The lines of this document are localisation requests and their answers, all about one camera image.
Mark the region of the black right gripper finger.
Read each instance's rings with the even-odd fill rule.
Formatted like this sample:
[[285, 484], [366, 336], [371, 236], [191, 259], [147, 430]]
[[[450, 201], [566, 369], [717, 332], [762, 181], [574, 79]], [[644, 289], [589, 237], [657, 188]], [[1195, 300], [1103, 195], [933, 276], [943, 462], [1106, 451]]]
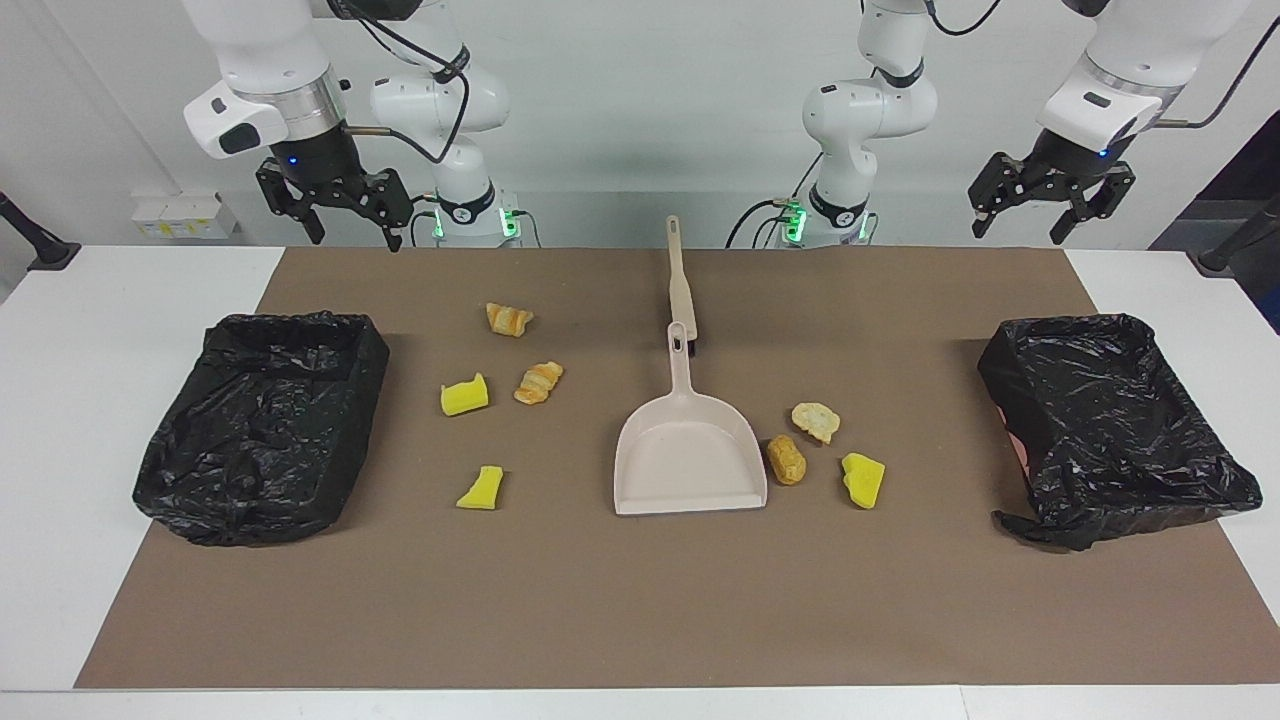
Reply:
[[365, 176], [365, 217], [381, 228], [390, 251], [401, 250], [402, 234], [412, 215], [413, 200], [397, 170]]
[[306, 196], [294, 196], [276, 160], [264, 160], [257, 169], [257, 182], [268, 208], [279, 217], [300, 223], [312, 245], [320, 245], [324, 225]]

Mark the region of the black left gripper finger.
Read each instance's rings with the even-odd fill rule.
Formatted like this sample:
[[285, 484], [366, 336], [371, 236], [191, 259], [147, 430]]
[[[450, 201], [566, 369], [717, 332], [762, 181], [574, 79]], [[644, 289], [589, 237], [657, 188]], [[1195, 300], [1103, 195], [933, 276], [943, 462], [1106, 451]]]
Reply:
[[1102, 176], [1089, 177], [1089, 181], [1096, 183], [1088, 184], [1085, 179], [1070, 176], [1053, 182], [1060, 199], [1068, 204], [1050, 231], [1055, 245], [1065, 243], [1069, 234], [1087, 222], [1110, 218], [1132, 188], [1135, 176], [1129, 165], [1116, 165]]
[[974, 211], [972, 233], [983, 240], [995, 218], [1018, 208], [1034, 197], [1034, 187], [1023, 182], [1024, 164], [1005, 152], [993, 154], [968, 188], [968, 200]]

